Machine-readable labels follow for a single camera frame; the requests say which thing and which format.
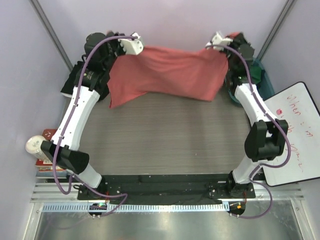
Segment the wood grain surface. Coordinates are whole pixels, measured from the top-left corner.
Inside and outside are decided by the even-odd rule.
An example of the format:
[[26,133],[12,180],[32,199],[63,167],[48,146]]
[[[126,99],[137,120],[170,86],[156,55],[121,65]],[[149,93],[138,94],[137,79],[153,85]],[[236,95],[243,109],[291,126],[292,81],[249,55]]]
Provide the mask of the wood grain surface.
[[245,154],[246,115],[225,88],[212,102],[148,93],[109,103],[94,106],[79,149],[100,174],[229,173]]

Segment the fabric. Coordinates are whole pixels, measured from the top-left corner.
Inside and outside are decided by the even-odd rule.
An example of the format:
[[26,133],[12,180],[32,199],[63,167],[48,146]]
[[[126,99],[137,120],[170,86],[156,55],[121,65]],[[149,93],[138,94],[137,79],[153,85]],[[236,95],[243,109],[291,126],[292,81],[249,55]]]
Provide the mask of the fabric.
[[212,101],[227,70],[226,55],[212,48],[186,52],[145,46],[139,55],[123,55],[115,61],[107,84],[110,108],[148,92]]

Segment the metal pole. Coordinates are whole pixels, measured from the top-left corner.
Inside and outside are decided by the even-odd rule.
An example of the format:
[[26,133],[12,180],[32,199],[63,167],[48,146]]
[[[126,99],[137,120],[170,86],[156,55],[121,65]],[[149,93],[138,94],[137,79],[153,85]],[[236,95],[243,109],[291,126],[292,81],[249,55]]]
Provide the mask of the metal pole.
[[268,48],[270,47],[271,43],[273,42],[273,40],[275,39],[277,33],[279,32],[279,29],[281,28],[281,26],[283,25],[283,23],[285,22],[285,19],[287,18],[287,16],[289,15],[290,11],[292,10],[293,6],[295,5],[295,3],[297,2],[297,0],[287,0],[286,3],[284,4],[278,18],[276,19],[268,37],[266,38],[266,40],[264,41],[262,48],[257,56],[257,59],[259,61],[262,60],[262,58],[265,56]]
[[71,71],[73,69],[73,65],[64,49],[64,47],[62,46],[56,32],[54,31],[53,27],[50,24],[50,21],[48,20],[44,10],[42,9],[40,3],[38,0],[29,0],[29,2],[31,3],[31,5],[34,8],[34,11],[36,12],[36,14],[38,15],[38,17],[40,18],[44,28],[46,29],[46,31],[48,32],[51,40],[53,41],[53,44],[55,45],[56,49],[58,50],[58,52],[60,53],[63,61],[65,62],[67,68]]

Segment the white wall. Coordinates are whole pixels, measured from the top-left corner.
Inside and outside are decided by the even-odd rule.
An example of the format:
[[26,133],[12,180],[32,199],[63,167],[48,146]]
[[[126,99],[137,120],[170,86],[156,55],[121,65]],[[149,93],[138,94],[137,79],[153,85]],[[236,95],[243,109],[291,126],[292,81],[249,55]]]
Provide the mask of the white wall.
[[195,51],[243,31],[259,52],[286,0],[39,0],[72,63],[94,32],[138,32],[148,45]]
[[0,236],[20,240],[36,180],[25,144],[58,125],[69,72],[27,0],[1,1],[0,29]]
[[[320,1],[297,1],[262,60],[275,92],[303,81],[320,109]],[[300,183],[320,239],[320,180]]]

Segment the white container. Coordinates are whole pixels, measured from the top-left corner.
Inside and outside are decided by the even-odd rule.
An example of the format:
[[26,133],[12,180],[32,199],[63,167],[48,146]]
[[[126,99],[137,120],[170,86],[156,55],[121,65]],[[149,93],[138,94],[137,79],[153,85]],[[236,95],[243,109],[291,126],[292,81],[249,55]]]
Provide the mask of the white container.
[[25,144],[25,150],[35,156],[37,159],[50,161],[49,158],[41,150],[41,143],[46,139],[41,135],[31,137]]

